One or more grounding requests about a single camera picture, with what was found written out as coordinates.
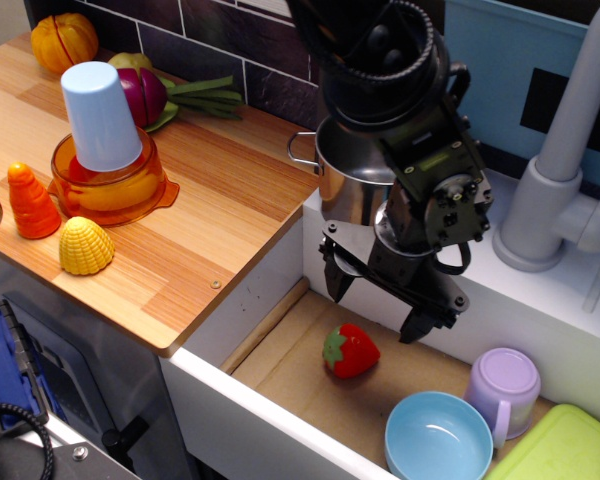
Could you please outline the black metal gripper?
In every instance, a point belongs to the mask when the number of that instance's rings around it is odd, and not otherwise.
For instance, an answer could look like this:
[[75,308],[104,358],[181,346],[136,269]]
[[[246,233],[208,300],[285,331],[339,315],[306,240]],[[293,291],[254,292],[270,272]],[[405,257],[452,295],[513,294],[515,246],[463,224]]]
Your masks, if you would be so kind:
[[419,341],[433,329],[452,328],[455,315],[468,309],[468,296],[435,266],[433,252],[404,251],[372,226],[336,220],[325,222],[322,234],[324,276],[334,302],[362,278],[413,307],[400,328],[401,343]]

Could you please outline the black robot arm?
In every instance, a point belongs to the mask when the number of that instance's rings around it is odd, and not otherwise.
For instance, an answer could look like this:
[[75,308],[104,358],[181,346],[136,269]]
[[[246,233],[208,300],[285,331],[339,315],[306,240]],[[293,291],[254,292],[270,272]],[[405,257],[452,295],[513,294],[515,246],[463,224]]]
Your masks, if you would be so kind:
[[394,175],[367,226],[329,219],[320,247],[327,290],[357,278],[407,303],[404,343],[452,327],[469,305],[454,277],[490,227],[493,198],[468,120],[471,76],[449,58],[426,12],[409,1],[292,1],[296,30],[319,64],[330,117],[366,140]]

